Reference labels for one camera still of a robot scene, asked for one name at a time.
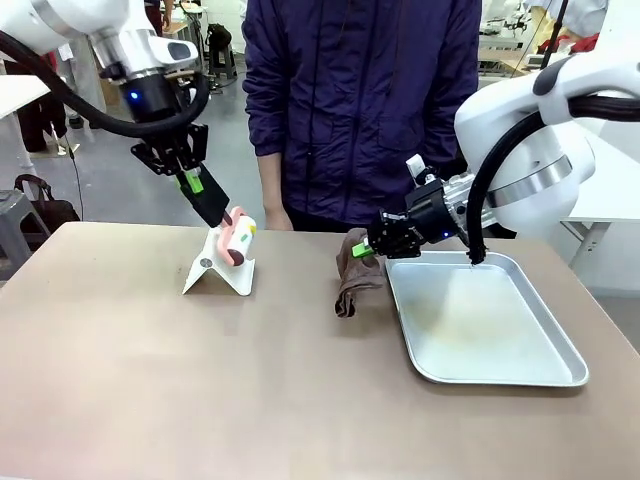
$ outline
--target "brown cloth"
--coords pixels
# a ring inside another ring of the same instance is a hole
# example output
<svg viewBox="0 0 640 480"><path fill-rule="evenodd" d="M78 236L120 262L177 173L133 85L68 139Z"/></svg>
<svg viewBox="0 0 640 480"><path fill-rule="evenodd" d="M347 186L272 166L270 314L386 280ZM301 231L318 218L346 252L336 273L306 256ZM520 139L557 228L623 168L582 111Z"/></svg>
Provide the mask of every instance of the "brown cloth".
<svg viewBox="0 0 640 480"><path fill-rule="evenodd" d="M342 279L340 293L336 300L336 315L340 318L353 317L356 313L356 294L362 290L380 288L384 285L384 276L380 262L374 255L353 258L352 248L366 237L364 228L354 228L347 233L340 253L336 257L338 272Z"/></svg>

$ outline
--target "tray rim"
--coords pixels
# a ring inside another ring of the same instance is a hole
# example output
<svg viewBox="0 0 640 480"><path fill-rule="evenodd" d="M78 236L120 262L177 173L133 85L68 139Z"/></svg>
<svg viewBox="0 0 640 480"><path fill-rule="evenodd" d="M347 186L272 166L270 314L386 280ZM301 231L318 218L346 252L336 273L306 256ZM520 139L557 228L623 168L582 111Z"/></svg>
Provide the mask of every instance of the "tray rim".
<svg viewBox="0 0 640 480"><path fill-rule="evenodd" d="M531 383L531 382L495 381L495 380L481 381L481 380L472 380L472 379L450 380L450 379L437 377L437 376L427 372L424 368L422 368L422 366L416 361L415 355L413 353L413 349L411 348L411 345L409 343L409 339L408 339L407 331L406 331L406 327L405 327L405 321L403 320L402 315L400 314L400 307L398 305L398 296L396 295L396 290L395 290L393 282L391 280L391 270L393 269L393 267L395 265L402 264L402 263L420 264L420 259L425 255L440 256L440 255L451 255L451 254L455 254L457 256L463 256L466 259L466 254L464 252L460 251L460 250L438 250L438 251L423 250L423 251L420 252L420 257L386 259L385 260L385 270L387 272L387 277L389 279L389 285L391 286L391 292L393 294L393 301L394 301L395 306L396 306L396 312L398 314L398 320L400 321L400 327L402 328L402 336L404 337L405 345L407 347L407 353L409 354L409 358L411 359L411 364L413 365L413 367L416 369L416 371L420 375L422 375L423 377L427 378L431 382L434 382L434 383L437 383L437 384L445 384L445 385L496 385L496 386L514 386L514 387L580 388L580 387L585 386L589 382L589 379L591 377L591 372L589 371L589 365L584 360L582 354L576 348L576 346L574 345L574 343L571 340L571 338L564 331L564 328L562 328L562 325L560 325L560 322L558 322L557 318L555 317L555 315L553 314L551 309L549 309L549 307L546 304L546 302L542 299L542 297L538 293L538 290L531 283L531 281L529 280L529 277L527 276L527 274L524 272L522 267L520 267L520 264L518 262L516 262L513 258L511 258L509 255L505 255L503 253L498 253L498 252L487 252L487 258L489 258L489 257L504 258L504 259L508 260L509 262L513 263L513 265L515 265L515 267L519 270L520 274L526 280L526 282L529 285L529 287L531 288L531 290L535 293L535 295L536 295L538 301L540 302L540 304L542 305L542 307L549 314L549 317L553 321L554 326L560 332L560 334L562 335L564 340L567 342L567 344L569 345L569 347L571 348L571 350L573 351L573 353L577 357L577 359L580 361L580 363L584 367L584 369L585 369L584 378L580 379L577 382L572 382L572 383L548 383L548 382L546 382L546 383Z"/></svg>

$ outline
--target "robotic arm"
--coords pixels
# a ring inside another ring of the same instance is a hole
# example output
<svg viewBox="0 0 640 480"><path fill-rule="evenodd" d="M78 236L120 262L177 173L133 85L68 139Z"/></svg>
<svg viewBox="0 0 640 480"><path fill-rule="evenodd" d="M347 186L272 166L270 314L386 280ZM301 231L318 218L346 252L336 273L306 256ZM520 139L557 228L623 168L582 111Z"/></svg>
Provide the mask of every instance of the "robotic arm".
<svg viewBox="0 0 640 480"><path fill-rule="evenodd" d="M38 55L88 35L101 76L119 85L134 123L94 109L44 65ZM229 198L203 165L206 126L191 122L209 99L208 83L193 74L192 102L165 75L191 65L190 42L155 35L142 0L8 0L0 18L0 51L25 65L83 117L107 131L142 142L132 153L158 175L175 175L180 190L212 227L226 218Z"/></svg>
<svg viewBox="0 0 640 480"><path fill-rule="evenodd" d="M635 99L594 95L604 90ZM638 122L637 98L638 61L612 52L570 57L538 74L480 90L455 119L474 177L464 179L466 186L453 195L450 185L430 178L407 196L405 212L380 212L368 229L369 252L412 257L424 243L459 235L477 264L485 258L482 227L488 216L516 232L559 222L575 206L580 184L595 172L595 159L586 140L578 154L567 155L553 126L578 117Z"/></svg>

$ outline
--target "jacket sleeve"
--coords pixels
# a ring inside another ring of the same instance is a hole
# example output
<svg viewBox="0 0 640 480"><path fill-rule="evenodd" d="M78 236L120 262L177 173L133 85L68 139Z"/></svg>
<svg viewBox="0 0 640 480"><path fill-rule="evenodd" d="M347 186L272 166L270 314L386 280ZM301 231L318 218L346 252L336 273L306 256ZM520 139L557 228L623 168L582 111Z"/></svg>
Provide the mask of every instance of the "jacket sleeve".
<svg viewBox="0 0 640 480"><path fill-rule="evenodd" d="M481 0L454 0L438 71L423 111L425 144L421 153L428 163L447 162L456 156L455 115L478 89L481 15Z"/></svg>
<svg viewBox="0 0 640 480"><path fill-rule="evenodd" d="M289 80L287 49L274 0L249 0L242 30L247 42L249 138L258 157L282 152Z"/></svg>

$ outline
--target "black pole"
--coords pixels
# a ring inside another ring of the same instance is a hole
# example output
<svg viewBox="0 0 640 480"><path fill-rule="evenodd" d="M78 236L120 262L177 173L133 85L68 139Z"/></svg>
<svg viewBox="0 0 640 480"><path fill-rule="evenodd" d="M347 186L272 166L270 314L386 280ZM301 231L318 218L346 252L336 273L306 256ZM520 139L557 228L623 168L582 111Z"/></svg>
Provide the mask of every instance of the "black pole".
<svg viewBox="0 0 640 480"><path fill-rule="evenodd" d="M558 35L560 33L560 29L562 28L562 20L564 19L564 14L567 12L567 5L569 5L569 0L562 0L562 5L560 5L560 12L558 13L558 18L556 19L556 24L553 26L553 32L551 33L551 38L549 39L549 45L544 52L544 58L542 59L542 64L540 65L541 70L543 68L547 68L547 66L549 65L549 60L551 59L553 48L558 41Z"/></svg>

